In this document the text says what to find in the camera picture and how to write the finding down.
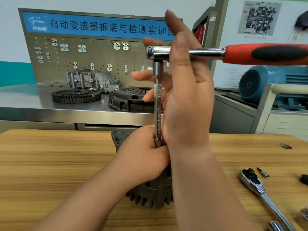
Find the hand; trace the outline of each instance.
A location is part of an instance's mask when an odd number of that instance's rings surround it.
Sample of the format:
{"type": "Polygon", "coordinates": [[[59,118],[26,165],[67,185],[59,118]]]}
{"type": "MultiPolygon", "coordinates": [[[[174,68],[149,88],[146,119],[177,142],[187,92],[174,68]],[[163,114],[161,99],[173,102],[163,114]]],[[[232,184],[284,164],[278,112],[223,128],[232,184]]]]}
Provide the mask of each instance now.
{"type": "MultiPolygon", "coordinates": [[[[164,73],[162,104],[164,121],[162,134],[171,147],[198,147],[208,145],[209,128],[214,105],[214,84],[204,59],[190,61],[189,48],[202,48],[194,34],[173,12],[167,11],[165,21],[175,35],[171,46],[170,66],[172,75],[164,73]]],[[[162,45],[163,42],[144,38],[144,45],[162,45]]],[[[151,70],[133,72],[135,80],[153,81],[151,70]]],[[[150,90],[144,101],[154,100],[150,90]]]]}
{"type": "Polygon", "coordinates": [[[154,127],[143,126],[122,143],[113,161],[133,188],[157,178],[168,166],[170,158],[167,146],[155,148],[154,127]]]}

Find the diagram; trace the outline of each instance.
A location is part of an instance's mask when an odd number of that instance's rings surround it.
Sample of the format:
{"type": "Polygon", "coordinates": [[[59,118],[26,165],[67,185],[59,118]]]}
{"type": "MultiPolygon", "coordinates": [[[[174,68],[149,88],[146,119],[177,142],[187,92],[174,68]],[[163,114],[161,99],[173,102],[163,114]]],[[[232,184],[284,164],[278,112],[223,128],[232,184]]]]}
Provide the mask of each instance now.
{"type": "Polygon", "coordinates": [[[238,34],[273,35],[281,3],[245,1],[238,34]]]}

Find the blue motor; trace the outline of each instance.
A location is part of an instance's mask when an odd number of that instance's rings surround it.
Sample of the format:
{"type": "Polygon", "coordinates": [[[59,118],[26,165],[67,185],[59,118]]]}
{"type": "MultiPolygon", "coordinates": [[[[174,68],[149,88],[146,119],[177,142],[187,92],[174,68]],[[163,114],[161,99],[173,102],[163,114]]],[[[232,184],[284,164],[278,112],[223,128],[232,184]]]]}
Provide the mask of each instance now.
{"type": "MultiPolygon", "coordinates": [[[[267,83],[308,85],[308,66],[254,66],[241,78],[238,90],[242,99],[258,104],[267,83]]],[[[308,95],[278,94],[274,107],[305,109],[308,95]]]]}

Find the red and black grip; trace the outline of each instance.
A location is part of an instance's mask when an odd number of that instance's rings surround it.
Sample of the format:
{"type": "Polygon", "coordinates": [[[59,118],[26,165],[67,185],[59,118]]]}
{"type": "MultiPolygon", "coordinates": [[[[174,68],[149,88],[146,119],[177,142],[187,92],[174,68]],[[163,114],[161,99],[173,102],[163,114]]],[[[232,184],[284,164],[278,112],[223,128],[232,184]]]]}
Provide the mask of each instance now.
{"type": "Polygon", "coordinates": [[[308,65],[307,44],[229,45],[223,62],[241,65],[308,65]]]}

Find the forearm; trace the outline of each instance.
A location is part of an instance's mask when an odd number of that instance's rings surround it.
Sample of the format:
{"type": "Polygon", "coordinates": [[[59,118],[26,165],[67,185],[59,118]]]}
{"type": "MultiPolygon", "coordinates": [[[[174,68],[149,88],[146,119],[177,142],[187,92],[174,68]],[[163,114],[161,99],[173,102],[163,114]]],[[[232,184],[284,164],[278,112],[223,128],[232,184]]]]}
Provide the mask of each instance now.
{"type": "Polygon", "coordinates": [[[232,190],[210,147],[170,149],[179,230],[259,230],[232,190]]]}
{"type": "Polygon", "coordinates": [[[110,162],[33,231],[99,231],[109,213],[129,190],[119,167],[110,162]]]}

